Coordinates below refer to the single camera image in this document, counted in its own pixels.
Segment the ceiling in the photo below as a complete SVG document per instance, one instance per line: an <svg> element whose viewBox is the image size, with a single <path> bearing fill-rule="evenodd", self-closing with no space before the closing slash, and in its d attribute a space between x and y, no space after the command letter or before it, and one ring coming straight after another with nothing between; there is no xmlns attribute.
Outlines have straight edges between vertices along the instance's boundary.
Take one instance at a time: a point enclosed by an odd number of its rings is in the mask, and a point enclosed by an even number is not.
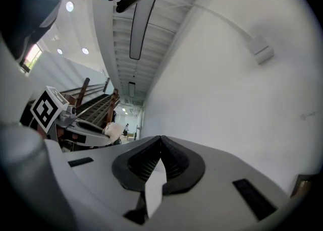
<svg viewBox="0 0 323 231"><path fill-rule="evenodd" d="M75 5L71 13L65 8L67 1ZM99 72L104 69L114 87L118 88L122 104L140 107L165 53L195 0L155 1L138 61L129 58L135 5L118 14L118 1L63 0L54 26L39 46L50 52L57 52L59 48L69 60ZM83 47L89 50L88 55L82 52ZM136 83L135 98L129 97L130 81Z"/></svg>

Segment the white wall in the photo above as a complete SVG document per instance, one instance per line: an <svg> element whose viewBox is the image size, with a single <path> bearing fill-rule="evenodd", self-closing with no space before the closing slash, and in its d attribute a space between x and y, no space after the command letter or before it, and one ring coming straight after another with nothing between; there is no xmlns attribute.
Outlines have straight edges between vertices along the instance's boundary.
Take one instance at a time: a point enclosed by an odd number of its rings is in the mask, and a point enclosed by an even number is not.
<svg viewBox="0 0 323 231"><path fill-rule="evenodd" d="M72 62L59 54L52 54L47 51L41 54L28 76L34 89L32 99L36 99L45 86L52 86L56 87L58 91L65 91L82 87L86 78L90 78L89 85L102 84L107 79L101 72ZM106 94L112 94L112 92L113 85L109 82ZM82 103L99 95L102 95L102 92L86 96Z"/></svg>
<svg viewBox="0 0 323 231"><path fill-rule="evenodd" d="M193 8L145 103L142 137L169 135L237 155L291 193L322 163L322 36L302 0L198 0L275 57L259 66L246 36Z"/></svg>
<svg viewBox="0 0 323 231"><path fill-rule="evenodd" d="M129 124L129 132L128 133L136 133L137 129L137 117L125 115L125 114L117 114L115 118L115 122L117 124L122 125L123 127L126 126L126 124Z"/></svg>

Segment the sign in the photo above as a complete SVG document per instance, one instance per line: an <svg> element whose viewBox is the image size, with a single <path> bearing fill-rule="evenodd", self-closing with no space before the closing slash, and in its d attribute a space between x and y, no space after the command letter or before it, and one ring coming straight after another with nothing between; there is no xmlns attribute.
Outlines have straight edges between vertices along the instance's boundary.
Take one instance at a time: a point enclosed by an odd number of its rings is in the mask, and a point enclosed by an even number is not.
<svg viewBox="0 0 323 231"><path fill-rule="evenodd" d="M47 133L63 110L66 110L69 102L53 87L46 86L42 95L35 100L30 111L38 124Z"/></svg>

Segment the linear light fixture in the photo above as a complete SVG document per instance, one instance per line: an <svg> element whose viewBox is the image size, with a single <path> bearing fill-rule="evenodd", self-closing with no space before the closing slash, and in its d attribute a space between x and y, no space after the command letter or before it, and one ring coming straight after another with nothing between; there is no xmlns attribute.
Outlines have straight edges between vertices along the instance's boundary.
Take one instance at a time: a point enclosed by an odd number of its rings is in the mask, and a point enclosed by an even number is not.
<svg viewBox="0 0 323 231"><path fill-rule="evenodd" d="M135 89L136 89L136 83L129 82L129 96L135 97Z"/></svg>
<svg viewBox="0 0 323 231"><path fill-rule="evenodd" d="M139 60L148 21L156 0L142 0L136 5L132 21L129 57Z"/></svg>

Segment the window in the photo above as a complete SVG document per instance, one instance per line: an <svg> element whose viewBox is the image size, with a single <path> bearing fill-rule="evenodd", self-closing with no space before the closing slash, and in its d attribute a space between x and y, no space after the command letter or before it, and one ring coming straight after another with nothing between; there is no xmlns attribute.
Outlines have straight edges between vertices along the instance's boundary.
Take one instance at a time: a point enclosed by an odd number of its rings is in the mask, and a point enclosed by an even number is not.
<svg viewBox="0 0 323 231"><path fill-rule="evenodd" d="M37 44L35 44L29 51L29 53L26 56L24 64L29 68L30 70L35 65L38 57L41 55L42 51L38 47Z"/></svg>

